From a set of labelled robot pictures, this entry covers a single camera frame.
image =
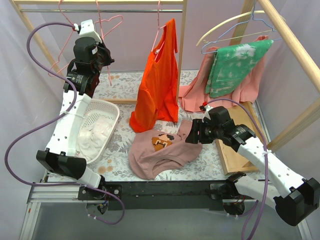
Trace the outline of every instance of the laundry basket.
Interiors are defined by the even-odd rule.
[[[90,104],[85,110],[84,119],[81,123],[80,129],[94,124],[99,117],[105,117],[109,119],[109,123],[112,124],[112,130],[110,131],[109,136],[104,141],[98,155],[92,160],[87,161],[87,164],[92,164],[93,162],[99,161],[101,159],[105,149],[107,148],[110,138],[116,129],[119,115],[120,110],[115,104],[99,99],[91,100]]]

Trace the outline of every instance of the green garment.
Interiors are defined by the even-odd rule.
[[[232,93],[256,66],[273,40],[222,47],[214,53],[213,65],[205,87],[211,98]]]

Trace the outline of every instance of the clothes rack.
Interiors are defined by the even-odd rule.
[[[182,13],[182,23],[181,23],[181,34],[180,34],[180,44],[179,44],[179,61],[178,61],[178,86],[180,85],[180,75],[182,68],[182,56],[183,56],[183,45],[184,45],[184,35],[185,35],[185,24],[186,24],[186,12],[187,12],[187,1],[188,0],[162,0],[162,5],[181,5],[182,9],[171,9],[171,10],[161,10],[161,13]],[[57,10],[53,9],[26,9],[22,6],[26,5],[57,5],[59,0],[10,0],[13,8],[16,10],[17,14],[25,24],[26,28],[31,32],[34,29],[33,24],[29,20],[26,13],[53,13]],[[277,29],[278,33],[283,38],[284,42],[287,44],[289,49],[292,51],[293,55],[313,83],[314,87],[320,93],[320,69],[312,60],[310,55],[304,49],[302,44],[290,30],[285,21],[281,18],[277,10],[271,4],[270,0],[257,0],[262,9],[265,11],[266,15],[271,20],[274,27]],[[68,5],[95,5],[95,0],[64,0],[63,4]],[[154,5],[158,4],[158,0],[99,0],[100,5]],[[247,13],[253,9],[253,0],[244,0],[241,12]],[[73,13],[78,10],[65,10],[65,12],[72,11]],[[156,13],[156,10],[101,10],[102,13],[115,13],[115,12],[129,12],[129,13]],[[238,22],[243,22],[248,20],[250,16],[244,16],[238,20]],[[247,24],[238,25],[233,33],[233,38],[244,35],[247,28]],[[43,54],[49,61],[51,65],[55,62],[45,43],[41,39],[40,35],[36,34],[34,36],[35,41],[39,45]],[[241,42],[241,37],[232,39],[230,45],[239,44]],[[59,71],[58,66],[53,68],[56,72]],[[136,99],[108,99],[108,101],[116,104],[135,104]],[[277,151],[285,144],[287,144],[291,139],[296,137],[304,129],[314,123],[318,118],[320,118],[320,98],[318,98],[310,107],[308,107],[300,116],[292,121],[277,137],[275,137],[269,144],[268,148],[270,150]]]

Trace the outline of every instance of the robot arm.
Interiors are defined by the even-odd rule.
[[[80,26],[75,25],[75,29],[80,38],[75,41],[75,59],[69,64],[66,77],[77,90],[76,103],[66,112],[73,101],[74,92],[71,86],[65,83],[60,110],[65,116],[58,120],[45,151],[39,150],[36,159],[52,173],[102,189],[104,177],[88,168],[84,158],[75,157],[76,143],[86,109],[99,84],[101,70],[115,60],[111,58],[110,51],[95,31],[92,20],[83,21]]]
[[[194,119],[187,143],[210,144],[222,140],[227,146],[253,163],[261,172],[265,171],[264,146],[247,126],[235,125],[229,112],[222,106],[212,108],[201,106],[205,111],[203,119]],[[320,184],[314,178],[306,180],[292,171],[274,154],[268,154],[269,180],[266,204],[276,210],[289,225],[296,226],[319,207]],[[242,172],[227,179],[227,186],[218,191],[229,191],[231,196],[247,195],[262,200],[264,183],[255,181]]]

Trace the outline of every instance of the pink garment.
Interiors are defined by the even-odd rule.
[[[192,122],[183,120],[177,134],[148,130],[137,133],[129,151],[132,171],[142,179],[155,179],[165,171],[180,169],[195,160],[202,144],[186,143]]]
[[[268,36],[259,36],[255,41],[267,40]],[[218,47],[211,47],[208,50],[214,51]],[[214,60],[214,53],[207,53],[204,55],[200,70],[195,79],[187,86],[180,86],[179,88],[179,101],[182,109],[188,112],[200,112],[199,106],[203,102],[208,102],[213,99],[232,99],[236,102],[251,102],[253,103],[259,93],[259,85],[262,74],[264,73],[266,56],[256,64],[252,71],[244,78],[236,89],[227,95],[210,98],[209,93],[205,93],[206,85],[210,75]],[[224,106],[225,108],[231,108],[235,106],[235,103],[230,101],[221,100],[215,101],[209,104],[211,107]]]

